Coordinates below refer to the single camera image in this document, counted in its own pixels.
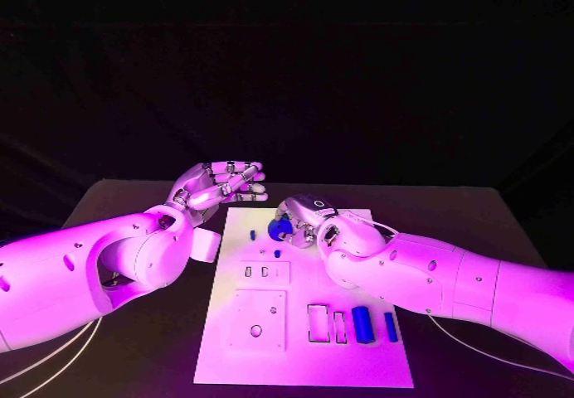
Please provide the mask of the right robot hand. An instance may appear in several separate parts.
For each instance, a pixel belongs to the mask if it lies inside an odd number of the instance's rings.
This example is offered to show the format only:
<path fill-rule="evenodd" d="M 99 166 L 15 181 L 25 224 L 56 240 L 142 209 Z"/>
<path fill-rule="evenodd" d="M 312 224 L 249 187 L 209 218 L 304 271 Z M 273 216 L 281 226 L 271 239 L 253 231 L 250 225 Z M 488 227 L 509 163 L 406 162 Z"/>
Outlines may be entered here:
<path fill-rule="evenodd" d="M 318 228 L 337 214 L 327 200 L 311 194 L 286 197 L 268 224 L 269 238 L 298 249 L 311 247 L 317 240 Z"/>

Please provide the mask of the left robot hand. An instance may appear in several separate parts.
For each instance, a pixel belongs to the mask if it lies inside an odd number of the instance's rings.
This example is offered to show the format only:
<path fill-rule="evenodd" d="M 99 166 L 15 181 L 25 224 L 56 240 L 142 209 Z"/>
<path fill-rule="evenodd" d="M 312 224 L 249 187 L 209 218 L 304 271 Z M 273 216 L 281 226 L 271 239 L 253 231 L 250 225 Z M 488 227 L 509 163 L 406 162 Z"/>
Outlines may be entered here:
<path fill-rule="evenodd" d="M 196 164 L 178 177 L 164 204 L 178 210 L 191 226 L 200 226 L 220 204 L 265 201 L 262 164 L 222 161 Z"/>

